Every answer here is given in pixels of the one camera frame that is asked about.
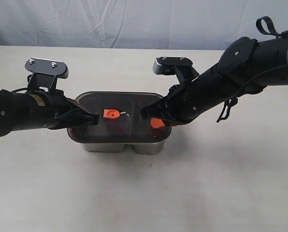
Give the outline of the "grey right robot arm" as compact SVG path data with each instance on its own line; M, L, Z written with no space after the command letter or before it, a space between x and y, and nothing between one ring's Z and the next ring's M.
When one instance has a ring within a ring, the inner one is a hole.
M165 97L142 108L144 118L185 125L222 103L219 120L225 120L239 97L258 94L268 86L288 85L288 30L263 42L248 37L236 40L203 73L193 68L190 59L180 57L156 58L153 70L175 75L179 83Z

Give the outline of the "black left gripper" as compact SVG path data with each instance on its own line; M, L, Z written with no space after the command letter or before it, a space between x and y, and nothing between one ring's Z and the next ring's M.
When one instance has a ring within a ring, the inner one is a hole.
M29 108L29 118L41 128L58 130L81 125L97 125L99 114L91 113L77 100L67 98L63 91L49 94L45 91L28 91L36 106Z

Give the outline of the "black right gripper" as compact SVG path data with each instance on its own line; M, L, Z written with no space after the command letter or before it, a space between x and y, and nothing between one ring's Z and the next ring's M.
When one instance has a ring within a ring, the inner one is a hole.
M192 82L171 87L168 94L141 109L143 118L151 118L154 129L185 125L202 113L232 98L239 90L234 81L221 76L217 65L200 74Z

